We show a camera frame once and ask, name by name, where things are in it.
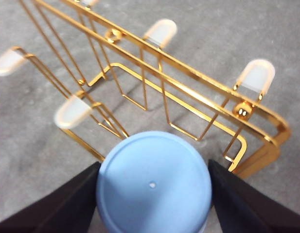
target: white rubber tip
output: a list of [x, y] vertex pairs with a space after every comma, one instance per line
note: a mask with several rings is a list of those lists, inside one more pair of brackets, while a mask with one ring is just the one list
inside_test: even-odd
[[177, 25], [175, 22], [170, 19], [161, 19], [149, 28], [144, 34], [144, 38], [164, 48], [176, 33]]
[[8, 49], [0, 56], [0, 76], [12, 74], [16, 69], [22, 66], [27, 59], [12, 49]]
[[57, 110], [54, 115], [55, 124], [61, 129], [72, 129], [84, 121], [92, 113], [92, 108], [78, 98], [72, 95]]
[[266, 94], [275, 76], [275, 68], [267, 60], [256, 59], [247, 64], [238, 78], [241, 85]]
[[99, 2], [99, 0], [81, 0], [81, 2], [86, 6], [93, 6], [94, 4]]

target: dish rack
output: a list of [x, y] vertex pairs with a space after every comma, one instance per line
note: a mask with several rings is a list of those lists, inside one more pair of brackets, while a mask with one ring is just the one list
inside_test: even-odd
[[[34, 8], [28, 7], [29, 1], [32, 2]], [[114, 80], [121, 97], [132, 102], [144, 111], [148, 110], [147, 89], [152, 88], [156, 90], [157, 95], [162, 98], [163, 101], [167, 124], [195, 141], [202, 141], [211, 126], [215, 126], [219, 128], [222, 133], [229, 135], [230, 140], [227, 142], [227, 147], [222, 156], [230, 163], [228, 170], [241, 178], [250, 176], [278, 158], [280, 154], [279, 146], [289, 138], [290, 129], [287, 123], [279, 115], [260, 104], [275, 75], [274, 67], [271, 63], [261, 59], [252, 61], [244, 69], [235, 85], [232, 88], [229, 88], [163, 51], [163, 48], [176, 33], [176, 25], [171, 20], [163, 19], [158, 21], [145, 33], [143, 38], [140, 38], [93, 12], [91, 6], [97, 2], [96, 0], [60, 0], [59, 2], [68, 9], [68, 12], [73, 12], [77, 15], [77, 19], [63, 13], [58, 10], [56, 6], [46, 3], [46, 1], [29, 1], [19, 0], [19, 3], [44, 38], [53, 54], [60, 61], [62, 67], [67, 71], [70, 76], [69, 78], [72, 78], [77, 84], [79, 91], [72, 94], [70, 89], [66, 87], [37, 56], [27, 53], [20, 47], [12, 47], [0, 58], [0, 67], [2, 67], [0, 75], [7, 75], [25, 61], [30, 61], [67, 99], [56, 113], [56, 124], [64, 133], [79, 143], [99, 161], [102, 162], [104, 156], [71, 129], [77, 126], [86, 117], [91, 117], [99, 126], [111, 132], [116, 137], [120, 139], [129, 137], [128, 132], [126, 132], [123, 127], [124, 122], [119, 122], [105, 104], [96, 102], [90, 95], [91, 89], [94, 87], [99, 88], [96, 85], [98, 83], [101, 85], [108, 79]], [[68, 46], [61, 38], [60, 33], [55, 29], [49, 15], [56, 19], [61, 19], [87, 37], [88, 44], [100, 69], [100, 72], [93, 79], [85, 77], [81, 71], [82, 68], [76, 62], [71, 51], [68, 49]], [[50, 30], [54, 35], [62, 52], [65, 53], [66, 58], [71, 61], [73, 69], [77, 71], [77, 75], [65, 62], [61, 52], [56, 49], [49, 36], [45, 33], [45, 26], [42, 26], [42, 21], [46, 25], [47, 30]], [[104, 27], [106, 30], [97, 30], [97, 26]], [[124, 41], [129, 42], [130, 46], [137, 49], [139, 54], [132, 54], [122, 47]], [[135, 67], [138, 67], [139, 71], [137, 72], [123, 63], [112, 62], [109, 55], [111, 52], [117, 54], [126, 61], [129, 61]], [[154, 65], [145, 61], [145, 53], [150, 55], [156, 61]], [[262, 81], [255, 78], [252, 80], [252, 72], [257, 75], [257, 73], [259, 73], [259, 67], [264, 67], [265, 70], [268, 71], [265, 75], [266, 78]], [[123, 91], [119, 82], [119, 77], [115, 72], [116, 69], [131, 75], [141, 82], [142, 96], [140, 99], [142, 99], [142, 101], [132, 98], [128, 93]], [[169, 72], [170, 70], [177, 72], [181, 76], [193, 79], [196, 85], [200, 85], [208, 91], [213, 92], [214, 94], [211, 96], [223, 96], [224, 101], [217, 103], [217, 101], [211, 97], [206, 97], [196, 91], [194, 88], [195, 85], [193, 87], [184, 85], [170, 74], [173, 73]], [[156, 82], [149, 79], [148, 76], [153, 77]], [[257, 99], [252, 100], [245, 95], [240, 94], [238, 89], [242, 85], [256, 91], [258, 93]], [[175, 93], [181, 93], [186, 98], [181, 98]], [[171, 112], [168, 104], [169, 101], [173, 101], [182, 106], [184, 111], [188, 111], [190, 114], [196, 115], [201, 120], [206, 121], [207, 126], [199, 134], [193, 134], [189, 132], [185, 126], [179, 126], [170, 118]], [[232, 110], [227, 108], [229, 102], [235, 104]], [[200, 106], [207, 108], [208, 111], [212, 113], [212, 116], [201, 111], [199, 108]], [[93, 115], [94, 111], [98, 112], [103, 118], [103, 121], [98, 120]], [[254, 116], [259, 117], [262, 122], [261, 125], [265, 122], [271, 124], [273, 129], [276, 130], [276, 133], [271, 135], [270, 133], [265, 132], [259, 125], [249, 121], [249, 119]], [[229, 122], [229, 124], [236, 126], [237, 129], [233, 130], [231, 127], [228, 127], [227, 124], [219, 122], [218, 117], [222, 117], [225, 121]], [[243, 156], [248, 145], [244, 136], [241, 135], [242, 132], [247, 132], [261, 141], [261, 146], [251, 155], [247, 155], [246, 159], [244, 159]], [[228, 155], [228, 151], [235, 141], [240, 143], [240, 148], [234, 156]]]

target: gray concrete floor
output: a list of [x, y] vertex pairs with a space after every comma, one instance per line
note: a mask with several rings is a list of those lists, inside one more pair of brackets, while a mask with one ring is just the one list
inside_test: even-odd
[[[227, 86], [234, 84], [250, 60], [270, 60], [276, 77], [263, 105], [288, 121], [292, 136], [281, 146], [276, 162], [246, 181], [300, 214], [300, 0], [101, 0], [93, 10], [139, 36], [158, 19], [174, 20], [178, 33], [166, 51]], [[98, 67], [89, 55], [86, 38], [59, 19], [52, 22], [86, 76], [94, 77]], [[17, 1], [0, 0], [0, 54], [14, 45], [37, 54], [72, 87], [70, 77]], [[176, 78], [194, 85], [183, 77]], [[140, 84], [129, 77], [121, 81], [131, 95], [138, 96]], [[149, 91], [147, 114], [121, 99], [112, 80], [92, 94], [107, 104], [130, 134], [169, 131], [192, 143], [205, 161], [213, 158], [224, 163], [220, 154], [226, 144], [220, 144], [224, 141], [220, 132], [212, 131], [204, 141], [195, 143], [173, 131], [165, 124], [161, 98], [155, 92]], [[53, 114], [63, 101], [29, 64], [9, 77], [0, 77], [0, 221], [52, 192], [95, 161], [54, 125]], [[180, 114], [177, 117], [187, 121], [188, 127], [196, 125], [183, 110], [171, 112]], [[103, 154], [119, 142], [90, 121], [84, 122], [78, 132]], [[95, 214], [89, 231], [97, 232], [101, 225]], [[212, 209], [206, 232], [220, 231]]]

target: gold wire rack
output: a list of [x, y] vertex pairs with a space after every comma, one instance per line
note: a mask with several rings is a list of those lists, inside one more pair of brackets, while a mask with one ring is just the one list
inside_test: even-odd
[[[59, 59], [60, 63], [72, 77], [72, 79], [77, 84], [79, 91], [75, 94], [80, 98], [86, 98], [91, 103], [91, 108], [93, 110], [97, 110], [98, 113], [103, 117], [104, 121], [107, 125], [103, 124], [93, 115], [90, 115], [98, 125], [102, 126], [104, 129], [110, 131], [117, 137], [124, 139], [128, 137], [128, 133], [125, 131], [123, 126], [119, 123], [119, 121], [115, 118], [113, 113], [101, 102], [96, 102], [90, 96], [89, 92], [85, 90], [84, 86], [94, 87], [95, 84], [99, 80], [108, 79], [108, 75], [111, 74], [114, 79], [116, 86], [119, 90], [119, 93], [122, 97], [134, 103], [136, 106], [140, 107], [144, 111], [148, 110], [148, 100], [147, 100], [147, 87], [153, 88], [158, 91], [163, 99], [165, 115], [167, 124], [169, 124], [174, 129], [182, 132], [188, 137], [192, 138], [195, 141], [201, 141], [205, 134], [208, 132], [210, 127], [213, 125], [222, 130], [222, 132], [230, 135], [231, 140], [229, 141], [226, 149], [223, 152], [223, 157], [230, 162], [229, 171], [237, 174], [241, 178], [245, 178], [250, 176], [251, 174], [257, 172], [262, 169], [266, 165], [275, 161], [279, 154], [280, 149], [279, 146], [285, 142], [290, 136], [290, 129], [287, 123], [276, 113], [270, 111], [260, 104], [265, 91], [261, 91], [258, 98], [256, 100], [251, 100], [246, 96], [240, 94], [238, 91], [239, 86], [242, 83], [242, 80], [239, 79], [233, 88], [228, 88], [216, 80], [206, 76], [205, 74], [189, 67], [183, 62], [177, 60], [176, 58], [170, 56], [162, 50], [162, 47], [155, 47], [152, 44], [146, 41], [146, 37], [139, 38], [132, 33], [126, 31], [125, 29], [119, 27], [118, 25], [106, 20], [102, 16], [96, 14], [91, 11], [90, 6], [84, 6], [79, 1], [72, 0], [60, 0], [59, 2], [63, 3], [65, 7], [68, 7], [70, 10], [76, 12], [78, 20], [73, 19], [72, 17], [64, 14], [62, 11], [58, 10], [56, 7], [47, 4], [43, 0], [28, 0], [31, 1], [35, 7], [35, 10], [32, 10], [28, 7], [27, 2], [23, 0], [19, 0], [19, 3], [24, 8], [25, 12], [32, 20], [42, 37], [45, 39], [48, 46], [51, 48], [55, 56]], [[48, 29], [53, 33], [57, 42], [60, 44], [61, 48], [73, 64], [74, 68], [77, 70], [78, 75], [76, 76], [68, 64], [64, 61], [63, 57], [60, 55], [58, 50], [55, 48], [54, 44], [51, 42], [47, 34], [45, 33], [45, 29], [41, 24], [41, 20], [38, 20], [33, 13], [38, 12], [41, 16], [42, 21], [47, 25]], [[95, 59], [97, 60], [100, 68], [100, 72], [94, 77], [92, 80], [88, 80], [85, 78], [82, 73], [79, 65], [75, 61], [75, 58], [72, 56], [69, 51], [66, 43], [63, 41], [60, 33], [57, 32], [52, 21], [49, 19], [47, 15], [52, 15], [55, 18], [62, 19], [66, 23], [70, 24], [74, 28], [76, 28], [79, 32], [83, 33], [87, 39], [88, 43], [93, 51]], [[97, 26], [100, 25], [107, 28], [107, 32], [102, 34], [102, 32], [97, 31]], [[121, 41], [129, 41], [133, 46], [135, 46], [139, 51], [139, 56], [135, 56], [121, 47]], [[102, 56], [97, 52], [94, 43], [98, 43]], [[110, 51], [118, 54], [125, 60], [133, 63], [135, 66], [140, 68], [140, 72], [133, 71], [131, 68], [126, 65], [118, 62], [111, 62], [110, 58], [106, 52], [106, 48]], [[55, 86], [55, 88], [65, 97], [69, 98], [72, 93], [66, 88], [63, 83], [55, 77], [55, 75], [50, 71], [50, 69], [36, 56], [33, 54], [27, 53], [20, 47], [13, 47], [13, 50], [17, 50], [23, 54], [25, 58], [32, 62], [32, 64]], [[144, 53], [147, 52], [151, 56], [153, 56], [157, 60], [157, 65], [153, 66], [144, 61]], [[106, 62], [107, 66], [103, 67], [103, 61]], [[190, 77], [194, 79], [197, 83], [202, 84], [205, 88], [210, 89], [214, 93], [218, 93], [224, 96], [224, 101], [219, 104], [215, 101], [201, 95], [193, 88], [188, 87], [181, 82], [177, 81], [175, 78], [166, 74], [163, 70], [164, 65], [168, 65], [169, 68], [172, 68], [176, 72], [180, 73], [183, 76]], [[132, 77], [136, 78], [142, 83], [142, 98], [143, 103], [139, 103], [133, 98], [131, 98], [128, 94], [126, 94], [118, 81], [117, 74], [114, 69], [121, 69], [124, 72], [130, 74]], [[155, 84], [147, 78], [147, 75], [154, 76], [159, 84]], [[189, 104], [182, 98], [177, 97], [172, 94], [172, 91], [167, 90], [175, 90], [187, 96], [194, 104]], [[199, 118], [207, 121], [208, 124], [206, 128], [200, 132], [198, 135], [194, 135], [188, 130], [178, 126], [174, 122], [170, 120], [169, 117], [169, 108], [168, 108], [168, 100], [172, 100], [173, 102], [179, 104], [184, 109], [198, 116]], [[230, 111], [226, 108], [226, 105], [229, 101], [235, 102], [236, 105], [233, 111]], [[213, 116], [209, 116], [208, 114], [199, 110], [197, 106], [204, 106], [209, 109]], [[270, 135], [266, 133], [264, 130], [259, 128], [259, 126], [249, 122], [248, 120], [253, 116], [257, 115], [261, 117], [264, 121], [269, 122], [275, 129], [276, 133], [274, 135]], [[237, 130], [232, 130], [227, 125], [220, 123], [217, 121], [218, 117], [223, 117], [231, 124], [237, 127]], [[103, 155], [101, 155], [97, 150], [95, 150], [91, 145], [81, 139], [78, 135], [72, 132], [70, 129], [61, 129], [67, 135], [69, 135], [72, 139], [78, 142], [81, 146], [83, 146], [86, 150], [88, 150], [91, 154], [97, 157], [101, 162], [104, 160]], [[244, 161], [242, 161], [242, 157], [244, 156], [247, 150], [247, 142], [245, 138], [241, 135], [241, 132], [248, 132], [250, 135], [259, 139], [262, 142], [262, 146], [260, 146], [255, 152], [253, 152], [250, 156], [248, 156]], [[240, 149], [236, 153], [235, 156], [228, 156], [228, 151], [231, 148], [232, 144], [235, 141], [239, 141]]]

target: gold metal frame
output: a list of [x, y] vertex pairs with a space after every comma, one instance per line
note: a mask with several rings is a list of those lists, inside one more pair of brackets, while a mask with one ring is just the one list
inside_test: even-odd
[[[138, 107], [142, 108], [143, 110], [147, 110], [147, 94], [146, 94], [146, 86], [149, 86], [158, 92], [162, 94], [163, 103], [165, 107], [165, 113], [166, 113], [166, 120], [167, 123], [175, 128], [176, 130], [179, 130], [180, 132], [184, 133], [185, 135], [193, 138], [196, 141], [200, 141], [206, 132], [209, 130], [209, 128], [214, 125], [218, 128], [220, 128], [225, 133], [229, 134], [232, 139], [229, 142], [227, 148], [225, 149], [223, 156], [230, 161], [229, 171], [232, 171], [233, 173], [237, 174], [241, 178], [245, 178], [258, 170], [262, 169], [266, 165], [272, 163], [275, 161], [279, 154], [280, 149], [279, 146], [284, 141], [286, 141], [290, 136], [290, 129], [287, 125], [287, 123], [276, 113], [270, 111], [269, 109], [263, 107], [260, 105], [260, 101], [262, 99], [262, 96], [264, 93], [260, 93], [258, 99], [256, 101], [251, 100], [244, 95], [241, 95], [240, 93], [236, 92], [238, 89], [238, 86], [240, 83], [236, 83], [236, 85], [230, 89], [221, 83], [217, 82], [216, 80], [204, 75], [203, 73], [189, 67], [188, 65], [182, 63], [181, 61], [177, 60], [176, 58], [166, 54], [162, 51], [161, 48], [156, 48], [152, 46], [151, 44], [147, 43], [144, 39], [141, 39], [130, 32], [126, 31], [125, 29], [119, 27], [118, 25], [106, 20], [105, 18], [101, 17], [100, 15], [92, 12], [90, 10], [90, 6], [83, 7], [78, 1], [72, 1], [72, 0], [60, 0], [63, 4], [65, 4], [67, 7], [75, 10], [75, 12], [78, 15], [79, 21], [76, 21], [69, 17], [68, 15], [64, 14], [63, 12], [57, 10], [55, 7], [47, 4], [43, 0], [31, 0], [31, 2], [34, 4], [35, 8], [37, 9], [37, 12], [41, 15], [44, 22], [47, 24], [47, 26], [50, 28], [51, 32], [54, 34], [55, 38], [58, 40], [59, 44], [61, 45], [62, 49], [65, 51], [69, 59], [71, 60], [72, 64], [75, 66], [76, 70], [78, 71], [79, 79], [76, 78], [76, 76], [71, 72], [71, 69], [68, 67], [68, 65], [64, 62], [61, 55], [58, 53], [54, 45], [51, 43], [50, 39], [47, 37], [47, 35], [44, 33], [44, 30], [38, 20], [36, 20], [33, 12], [26, 6], [23, 0], [19, 0], [21, 6], [24, 8], [30, 19], [33, 21], [41, 35], [44, 37], [46, 43], [50, 46], [54, 54], [57, 56], [59, 61], [62, 63], [63, 67], [67, 70], [67, 72], [70, 74], [70, 76], [74, 79], [74, 81], [78, 84], [80, 87], [80, 95], [85, 96], [88, 98], [88, 100], [91, 102], [92, 106], [97, 108], [99, 111], [100, 107], [103, 108], [104, 111], [107, 112], [107, 115], [111, 116], [113, 121], [116, 122], [116, 125], [120, 128], [122, 134], [124, 136], [128, 136], [128, 134], [125, 132], [123, 127], [116, 121], [115, 117], [112, 115], [112, 113], [101, 103], [95, 103], [90, 95], [84, 90], [82, 87], [83, 85], [87, 85], [88, 87], [91, 87], [95, 85], [95, 83], [100, 80], [101, 78], [107, 79], [107, 74], [110, 72], [113, 76], [114, 81], [116, 82], [117, 88], [119, 89], [120, 94], [125, 97], [126, 99], [133, 102]], [[73, 56], [69, 52], [67, 46], [63, 42], [63, 40], [60, 38], [59, 34], [55, 30], [54, 26], [51, 24], [51, 21], [48, 19], [48, 17], [45, 15], [44, 11], [47, 11], [48, 13], [51, 13], [53, 16], [62, 19], [66, 23], [70, 24], [74, 28], [78, 29], [81, 33], [84, 33], [86, 37], [88, 38], [89, 45], [91, 49], [93, 50], [93, 53], [95, 55], [95, 58], [98, 62], [98, 65], [101, 69], [101, 72], [93, 78], [91, 81], [87, 81], [85, 76], [80, 70], [80, 67], [75, 62]], [[89, 21], [90, 27], [87, 27], [85, 25], [84, 18], [86, 18]], [[95, 27], [95, 24], [100, 24], [107, 28], [106, 37], [102, 36]], [[135, 45], [139, 51], [140, 56], [136, 57], [133, 54], [129, 53], [128, 51], [124, 50], [120, 46], [121, 40], [127, 40], [131, 42], [133, 45]], [[95, 50], [95, 47], [93, 45], [94, 42], [97, 42], [99, 44], [99, 48], [103, 54], [103, 57], [107, 63], [107, 66], [105, 68], [102, 67], [101, 58], [99, 57], [97, 51]], [[111, 63], [109, 57], [106, 54], [105, 47], [109, 48], [111, 51], [115, 52], [116, 54], [120, 55], [121, 57], [125, 58], [126, 60], [132, 62], [133, 64], [137, 65], [141, 69], [141, 73], [138, 74], [131, 70], [130, 68], [124, 66], [120, 63]], [[158, 61], [158, 68], [153, 67], [152, 65], [146, 63], [143, 60], [143, 52], [146, 51], [152, 56], [156, 57]], [[206, 88], [211, 89], [215, 93], [221, 94], [225, 97], [225, 100], [222, 104], [218, 104], [205, 96], [201, 95], [200, 93], [196, 92], [192, 88], [185, 86], [184, 84], [178, 82], [174, 78], [168, 76], [166, 73], [162, 70], [163, 63], [168, 64], [170, 67], [175, 69], [177, 72], [189, 76], [196, 80], [198, 83], [204, 85]], [[143, 99], [144, 99], [144, 105], [141, 105], [137, 103], [135, 100], [130, 98], [128, 95], [126, 95], [120, 86], [120, 83], [118, 82], [118, 77], [114, 71], [114, 68], [119, 68], [131, 76], [135, 77], [136, 79], [140, 80], [142, 82], [142, 90], [143, 90]], [[160, 86], [154, 84], [153, 82], [149, 81], [146, 78], [145, 74], [151, 74], [152, 76], [156, 77], [158, 80], [160, 80]], [[212, 112], [215, 113], [213, 117], [210, 117], [206, 115], [205, 113], [199, 111], [197, 108], [193, 107], [189, 103], [185, 102], [184, 100], [176, 97], [175, 95], [171, 94], [170, 92], [166, 91], [166, 86], [169, 86], [173, 88], [174, 90], [181, 92], [188, 96], [190, 99], [192, 99], [196, 104], [200, 106], [205, 106], [208, 109], [210, 109]], [[187, 130], [177, 126], [169, 119], [169, 112], [168, 112], [168, 104], [167, 104], [167, 98], [173, 100], [174, 102], [178, 103], [179, 105], [183, 106], [185, 109], [189, 110], [193, 114], [197, 115], [201, 119], [206, 120], [208, 123], [205, 130], [200, 135], [193, 135], [192, 133], [188, 132]], [[232, 111], [229, 111], [225, 108], [227, 103], [229, 101], [233, 101], [236, 104], [240, 103], [246, 103], [247, 106], [250, 107], [250, 113], [246, 115], [246, 117], [240, 117], [233, 113]], [[107, 120], [107, 116], [103, 115], [99, 111], [99, 113], [104, 117], [106, 122], [111, 126], [112, 133], [117, 135], [118, 137], [122, 137], [120, 135], [119, 131], [112, 126], [111, 122]], [[248, 122], [248, 119], [253, 115], [259, 115], [264, 120], [270, 122], [276, 129], [277, 133], [274, 136], [271, 136], [267, 134], [265, 131], [260, 129], [258, 126], [252, 124], [251, 122]], [[225, 126], [224, 124], [218, 122], [216, 119], [218, 116], [224, 117], [229, 122], [233, 123], [238, 127], [237, 131], [233, 131], [229, 127]], [[243, 162], [240, 162], [243, 155], [246, 152], [247, 149], [247, 143], [243, 136], [240, 135], [241, 131], [247, 131], [252, 136], [260, 139], [263, 143], [263, 145], [258, 148], [252, 155], [250, 155], [247, 159], [245, 159]], [[72, 139], [77, 141], [81, 146], [83, 146], [85, 149], [87, 149], [89, 152], [91, 152], [95, 157], [103, 160], [102, 155], [100, 155], [97, 151], [95, 151], [90, 145], [88, 145], [85, 141], [83, 141], [81, 138], [76, 136], [74, 133], [68, 130], [63, 130], [67, 135], [69, 135]], [[237, 152], [235, 156], [228, 156], [228, 150], [231, 147], [231, 145], [234, 143], [235, 140], [238, 140], [240, 142], [240, 149]]]
[[[68, 99], [69, 96], [71, 96], [71, 92], [62, 84], [62, 82], [59, 81], [59, 79], [52, 73], [52, 71], [43, 63], [41, 62], [38, 57], [36, 57], [34, 54], [27, 53], [24, 49], [18, 46], [14, 46], [11, 48], [11, 50], [20, 52], [23, 57], [27, 60], [29, 60], [44, 76], [45, 78], [66, 98]], [[100, 122], [95, 116], [90, 115], [90, 117], [101, 127], [106, 129], [107, 131], [111, 132], [115, 136], [119, 137], [120, 139], [124, 139], [129, 137], [128, 133], [125, 131], [125, 129], [121, 126], [121, 124], [118, 122], [118, 120], [115, 118], [115, 116], [111, 113], [111, 111], [101, 102], [94, 102], [92, 100], [92, 97], [85, 92], [84, 90], [80, 90], [77, 93], [75, 93], [76, 96], [79, 98], [86, 97], [91, 103], [92, 109], [95, 109], [98, 111], [98, 113], [102, 116], [104, 121], [109, 125], [106, 126], [102, 122]], [[114, 124], [110, 121], [110, 119], [114, 122], [114, 124], [120, 129], [120, 131], [114, 126]], [[75, 141], [77, 141], [81, 146], [83, 146], [88, 152], [90, 152], [93, 156], [95, 156], [100, 162], [104, 160], [104, 157], [95, 150], [91, 145], [86, 143], [83, 139], [81, 139], [79, 136], [77, 136], [75, 133], [73, 133], [71, 130], [67, 129], [61, 129], [64, 133], [69, 135], [71, 138], [73, 138]]]

